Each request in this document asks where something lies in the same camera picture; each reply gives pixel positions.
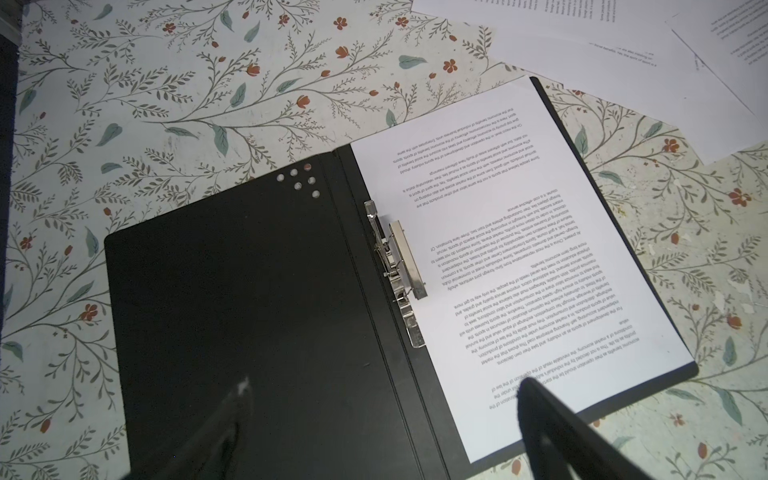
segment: open folder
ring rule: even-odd
[[[526,376],[592,421],[698,371],[536,78],[105,246],[137,471],[467,478]]]

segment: black folder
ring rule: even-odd
[[[468,461],[368,200],[346,145],[107,237],[135,472],[199,462],[210,442],[236,453],[228,478],[242,479],[464,479],[523,451]],[[692,361],[579,416],[696,374]]]

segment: stack of paper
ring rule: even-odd
[[[496,27],[496,58],[676,125],[705,163],[768,140],[768,0],[414,0],[412,8]]]

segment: metal clip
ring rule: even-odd
[[[400,261],[395,260],[393,251],[390,248],[389,240],[383,234],[381,223],[379,222],[379,214],[376,210],[376,204],[373,203],[373,200],[368,200],[365,202],[365,207],[366,216],[373,229],[373,236],[376,239],[374,248],[384,266],[384,276],[389,278],[389,285],[392,287],[392,291],[395,294],[395,301],[397,302],[398,308],[400,308],[400,315],[402,316],[403,322],[406,324],[406,331],[411,340],[411,346],[414,348],[422,347],[425,345],[424,337],[419,328],[419,323],[416,321],[416,316],[413,313],[408,293],[412,291],[415,298],[419,300],[427,296],[427,291],[421,275],[419,274],[419,268],[416,266],[413,255],[411,254],[411,249],[408,246],[408,240],[406,240],[405,233],[400,226],[399,221],[389,224],[389,228],[392,231],[392,239],[394,240],[393,243]],[[403,283],[400,274],[399,267],[401,264],[405,269],[406,276],[408,277],[411,286],[411,290],[408,292],[406,292],[406,286]]]

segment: floral pattern surface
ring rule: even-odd
[[[0,343],[0,478],[129,469],[110,232],[524,72],[409,0],[53,0],[25,8]],[[594,428],[655,478],[768,475],[768,144],[682,132],[547,81],[700,365]],[[525,456],[479,478],[530,478]]]

